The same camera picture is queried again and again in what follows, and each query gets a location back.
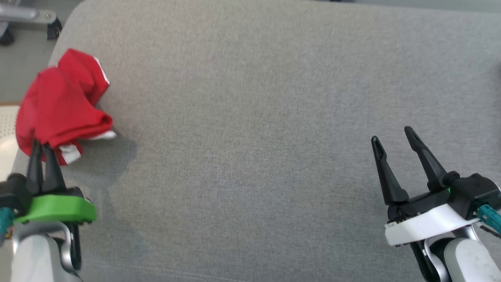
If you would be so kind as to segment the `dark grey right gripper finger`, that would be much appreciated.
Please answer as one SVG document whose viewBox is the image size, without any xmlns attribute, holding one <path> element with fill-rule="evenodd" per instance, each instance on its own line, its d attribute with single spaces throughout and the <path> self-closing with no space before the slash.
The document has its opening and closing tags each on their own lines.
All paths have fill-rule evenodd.
<svg viewBox="0 0 501 282">
<path fill-rule="evenodd" d="M 417 153 L 427 176 L 427 187 L 431 192 L 447 189 L 443 179 L 447 172 L 412 127 L 404 127 L 405 135 L 414 152 Z"/>
<path fill-rule="evenodd" d="M 401 188 L 387 163 L 387 154 L 377 136 L 371 138 L 371 145 L 385 205 L 394 206 L 408 201 L 409 195 Z"/>
</svg>

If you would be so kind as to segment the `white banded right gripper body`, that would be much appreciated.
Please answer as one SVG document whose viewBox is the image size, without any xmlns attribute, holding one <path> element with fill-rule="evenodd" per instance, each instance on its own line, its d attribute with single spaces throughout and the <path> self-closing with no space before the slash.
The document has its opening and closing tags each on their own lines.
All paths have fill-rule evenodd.
<svg viewBox="0 0 501 282">
<path fill-rule="evenodd" d="M 397 246 L 424 239 L 471 225 L 479 219 L 462 218 L 447 203 L 450 192 L 425 193 L 407 201 L 395 202 L 385 192 L 389 222 L 385 225 L 388 245 Z"/>
</svg>

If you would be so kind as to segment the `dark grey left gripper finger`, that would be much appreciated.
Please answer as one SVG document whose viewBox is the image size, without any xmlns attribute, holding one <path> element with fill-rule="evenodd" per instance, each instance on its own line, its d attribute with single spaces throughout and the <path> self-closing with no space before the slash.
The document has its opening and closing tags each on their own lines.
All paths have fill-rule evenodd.
<svg viewBox="0 0 501 282">
<path fill-rule="evenodd" d="M 42 150 L 45 154 L 45 180 L 41 191 L 43 193 L 63 193 L 67 188 L 57 154 L 48 143 L 43 145 Z"/>
<path fill-rule="evenodd" d="M 42 146 L 36 139 L 33 140 L 30 161 L 27 166 L 27 190 L 31 194 L 41 194 L 43 184 Z"/>
</svg>

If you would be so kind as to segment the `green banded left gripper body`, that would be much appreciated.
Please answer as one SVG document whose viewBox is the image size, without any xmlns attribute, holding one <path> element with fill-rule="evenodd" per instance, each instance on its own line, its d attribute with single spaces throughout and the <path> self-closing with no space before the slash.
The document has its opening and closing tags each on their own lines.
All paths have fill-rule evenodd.
<svg viewBox="0 0 501 282">
<path fill-rule="evenodd" d="M 61 193 L 34 197 L 27 214 L 14 219 L 14 223 L 70 222 L 81 225 L 96 220 L 94 204 L 78 187 L 73 187 Z"/>
</svg>

